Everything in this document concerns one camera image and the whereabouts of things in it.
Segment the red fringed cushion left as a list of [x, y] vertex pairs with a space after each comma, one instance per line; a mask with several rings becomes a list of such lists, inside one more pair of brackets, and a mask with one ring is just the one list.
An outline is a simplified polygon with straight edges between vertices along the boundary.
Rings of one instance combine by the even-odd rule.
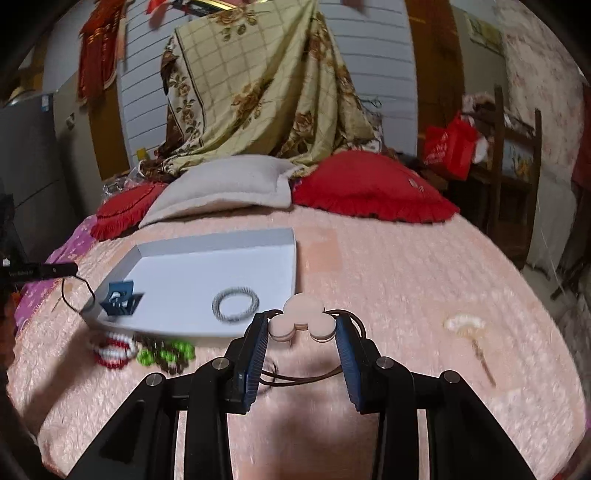
[[119, 238], [134, 230], [154, 201], [165, 190], [165, 183], [143, 183], [108, 199], [96, 212], [90, 235], [98, 241]]

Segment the grey beige pillow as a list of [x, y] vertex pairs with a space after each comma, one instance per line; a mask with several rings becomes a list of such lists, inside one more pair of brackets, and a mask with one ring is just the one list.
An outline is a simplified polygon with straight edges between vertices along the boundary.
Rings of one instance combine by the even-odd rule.
[[202, 163], [169, 184], [139, 226], [249, 206], [287, 209], [290, 178], [302, 169], [266, 155], [236, 155]]

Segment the red hanging decoration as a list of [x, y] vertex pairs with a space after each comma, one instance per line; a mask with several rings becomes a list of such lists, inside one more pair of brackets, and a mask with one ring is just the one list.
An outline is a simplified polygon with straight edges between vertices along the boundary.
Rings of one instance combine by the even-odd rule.
[[79, 32], [77, 97], [82, 103], [100, 99], [115, 80], [124, 50], [127, 4], [124, 0], [96, 1]]

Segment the pink quilted bedspread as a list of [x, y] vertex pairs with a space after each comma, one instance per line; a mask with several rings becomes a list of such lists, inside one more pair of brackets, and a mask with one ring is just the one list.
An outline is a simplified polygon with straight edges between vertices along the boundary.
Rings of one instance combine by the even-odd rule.
[[[136, 244], [233, 230], [293, 228], [297, 291], [358, 315], [383, 355], [411, 371], [458, 371], [486, 403], [538, 479], [564, 467], [586, 430], [585, 400], [554, 320], [500, 250], [456, 215], [438, 225], [387, 223], [304, 207], [247, 209], [147, 226], [98, 243], [79, 260], [92, 287]], [[491, 386], [470, 340], [447, 330], [455, 314], [477, 331]], [[147, 374], [94, 363], [84, 321], [47, 295], [17, 337], [9, 392], [39, 441], [43, 460], [67, 475], [108, 418]], [[335, 342], [298, 333], [267, 350], [280, 373], [325, 373]], [[342, 375], [311, 385], [264, 388], [246, 416], [228, 416], [235, 479], [369, 479], [377, 418], [349, 402]]]

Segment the red fringed cushion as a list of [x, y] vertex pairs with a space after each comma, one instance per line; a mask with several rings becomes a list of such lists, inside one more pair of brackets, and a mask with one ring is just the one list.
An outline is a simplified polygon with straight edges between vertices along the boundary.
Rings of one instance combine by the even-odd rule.
[[96, 212], [90, 235], [98, 241], [119, 238], [134, 230], [154, 201], [165, 190], [165, 183], [143, 183], [108, 199]]
[[460, 212], [400, 161], [359, 150], [322, 161], [294, 184], [293, 203], [349, 217], [411, 224], [442, 223]]

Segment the red shopping bag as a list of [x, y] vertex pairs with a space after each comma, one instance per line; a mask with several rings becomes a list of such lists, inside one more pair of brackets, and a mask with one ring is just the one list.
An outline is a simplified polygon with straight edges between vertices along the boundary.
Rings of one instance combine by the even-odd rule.
[[427, 127], [422, 162], [447, 180], [465, 181], [478, 140], [478, 130], [458, 114], [445, 128]]

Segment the cream fan hairpin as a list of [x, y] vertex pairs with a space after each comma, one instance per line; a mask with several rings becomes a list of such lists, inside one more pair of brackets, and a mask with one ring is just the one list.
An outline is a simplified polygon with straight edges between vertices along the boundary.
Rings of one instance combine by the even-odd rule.
[[456, 314], [444, 321], [444, 327], [446, 330], [470, 342], [473, 352], [480, 362], [489, 383], [495, 388], [497, 386], [496, 380], [488, 366], [484, 350], [479, 342], [485, 331], [486, 322], [476, 315]]

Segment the floral beige blanket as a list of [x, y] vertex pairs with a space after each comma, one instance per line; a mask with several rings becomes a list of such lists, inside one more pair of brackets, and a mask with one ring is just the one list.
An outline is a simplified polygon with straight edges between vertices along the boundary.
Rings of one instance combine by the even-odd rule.
[[315, 1], [241, 5], [184, 24], [169, 37], [160, 76], [166, 136], [155, 159], [139, 163], [152, 181], [243, 154], [310, 170], [381, 145]]

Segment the dark wooden chair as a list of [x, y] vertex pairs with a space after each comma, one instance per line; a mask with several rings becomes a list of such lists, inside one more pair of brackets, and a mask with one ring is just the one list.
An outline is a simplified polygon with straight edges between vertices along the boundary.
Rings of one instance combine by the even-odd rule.
[[525, 267], [533, 239], [542, 166], [542, 114], [529, 125], [509, 114], [501, 86], [494, 105], [471, 113], [488, 141], [489, 159], [471, 167], [472, 223], [514, 264]]

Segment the purple floral sheet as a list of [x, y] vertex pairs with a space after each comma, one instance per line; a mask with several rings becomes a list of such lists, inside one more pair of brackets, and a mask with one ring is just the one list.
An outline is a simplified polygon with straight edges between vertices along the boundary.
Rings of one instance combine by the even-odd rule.
[[90, 215], [76, 227], [70, 238], [56, 249], [38, 271], [28, 278], [19, 291], [18, 304], [15, 310], [16, 327], [20, 330], [23, 325], [38, 310], [45, 297], [59, 283], [60, 272], [65, 272], [66, 267], [53, 267], [53, 264], [76, 263], [96, 243], [90, 231], [96, 224], [97, 217]]

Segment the red fringed cushion right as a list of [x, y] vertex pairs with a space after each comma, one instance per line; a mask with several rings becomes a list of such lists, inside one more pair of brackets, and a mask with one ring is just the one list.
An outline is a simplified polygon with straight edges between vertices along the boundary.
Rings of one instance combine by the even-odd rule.
[[294, 184], [293, 203], [349, 217], [411, 224], [442, 223], [460, 212], [400, 161], [359, 150], [322, 161]]

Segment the white cardboard tray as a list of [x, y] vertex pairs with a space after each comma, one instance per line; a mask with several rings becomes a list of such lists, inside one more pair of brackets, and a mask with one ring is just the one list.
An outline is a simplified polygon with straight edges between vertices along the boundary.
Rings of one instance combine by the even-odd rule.
[[[134, 282], [143, 297], [132, 316], [99, 313], [110, 282]], [[83, 308], [92, 326], [173, 339], [236, 338], [250, 308], [283, 307], [296, 292], [297, 242], [290, 228], [152, 241], [132, 247]]]

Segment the grey refrigerator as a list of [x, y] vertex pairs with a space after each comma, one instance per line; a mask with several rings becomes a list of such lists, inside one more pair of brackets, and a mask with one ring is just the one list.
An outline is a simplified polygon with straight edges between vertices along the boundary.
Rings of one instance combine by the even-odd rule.
[[1, 109], [1, 191], [13, 197], [12, 237], [43, 261], [102, 200], [86, 109], [75, 77], [54, 92], [26, 92]]

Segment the blue hair claw clip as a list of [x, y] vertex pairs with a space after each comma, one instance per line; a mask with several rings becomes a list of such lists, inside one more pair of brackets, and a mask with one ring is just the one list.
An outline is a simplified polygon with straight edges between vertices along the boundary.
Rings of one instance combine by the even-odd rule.
[[99, 302], [99, 313], [106, 317], [132, 316], [142, 297], [142, 293], [135, 291], [131, 280], [110, 282], [104, 298]]

